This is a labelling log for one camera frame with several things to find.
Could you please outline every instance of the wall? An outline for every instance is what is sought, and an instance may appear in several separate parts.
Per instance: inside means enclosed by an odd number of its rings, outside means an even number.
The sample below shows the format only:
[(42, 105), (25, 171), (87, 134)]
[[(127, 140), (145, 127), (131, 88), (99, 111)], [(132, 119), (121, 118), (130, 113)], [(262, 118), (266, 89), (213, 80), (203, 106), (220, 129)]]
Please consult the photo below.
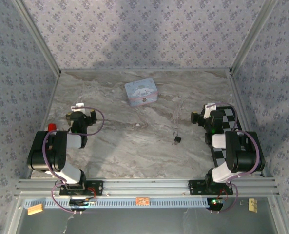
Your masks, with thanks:
[(279, 0), (236, 79), (289, 216), (289, 0)]
[(230, 67), (264, 0), (24, 0), (60, 69)]
[(10, 0), (0, 0), (0, 232), (55, 76)]

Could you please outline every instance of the glass panel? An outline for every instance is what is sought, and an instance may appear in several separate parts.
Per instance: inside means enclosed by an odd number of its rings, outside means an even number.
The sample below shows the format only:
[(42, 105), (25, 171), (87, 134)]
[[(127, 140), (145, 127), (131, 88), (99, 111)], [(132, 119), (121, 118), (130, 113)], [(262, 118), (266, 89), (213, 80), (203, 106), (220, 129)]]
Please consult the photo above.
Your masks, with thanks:
[(45, 209), (27, 215), (23, 211), (18, 234), (276, 234), (268, 200), (258, 198), (258, 213), (248, 211), (248, 198), (232, 210), (211, 214), (202, 208), (89, 209), (82, 215)]

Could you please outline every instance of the red cap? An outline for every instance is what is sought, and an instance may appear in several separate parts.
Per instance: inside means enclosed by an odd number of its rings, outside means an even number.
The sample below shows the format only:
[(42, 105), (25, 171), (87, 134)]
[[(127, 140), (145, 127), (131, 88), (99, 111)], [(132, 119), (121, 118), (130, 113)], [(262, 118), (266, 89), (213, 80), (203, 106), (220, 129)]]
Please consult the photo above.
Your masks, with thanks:
[(48, 131), (56, 130), (57, 126), (54, 123), (49, 123), (48, 124)]

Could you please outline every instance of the black mounting plate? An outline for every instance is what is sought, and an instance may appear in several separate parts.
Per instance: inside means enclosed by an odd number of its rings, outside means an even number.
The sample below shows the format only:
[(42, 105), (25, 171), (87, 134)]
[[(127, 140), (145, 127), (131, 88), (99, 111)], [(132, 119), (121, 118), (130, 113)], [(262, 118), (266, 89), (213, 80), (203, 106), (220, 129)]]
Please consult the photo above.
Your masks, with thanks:
[[(103, 181), (102, 180), (87, 180), (87, 188), (93, 188), (96, 192), (96, 196), (102, 196), (103, 191)], [(94, 193), (90, 190), (82, 189), (66, 189), (65, 185), (61, 185), (60, 196), (94, 196)]]
[(225, 183), (218, 184), (212, 182), (207, 188), (204, 179), (189, 180), (188, 187), (190, 189), (190, 195), (219, 195), (221, 190), (225, 189), (228, 195), (233, 194), (233, 189), (229, 188)]

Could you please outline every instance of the light blue tin box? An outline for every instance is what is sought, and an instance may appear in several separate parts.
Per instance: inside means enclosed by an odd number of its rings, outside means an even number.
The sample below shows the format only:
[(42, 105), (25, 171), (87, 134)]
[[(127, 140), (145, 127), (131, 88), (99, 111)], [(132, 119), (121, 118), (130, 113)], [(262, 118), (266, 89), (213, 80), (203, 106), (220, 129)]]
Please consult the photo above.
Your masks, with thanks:
[(125, 84), (130, 106), (141, 106), (157, 101), (158, 91), (152, 78)]

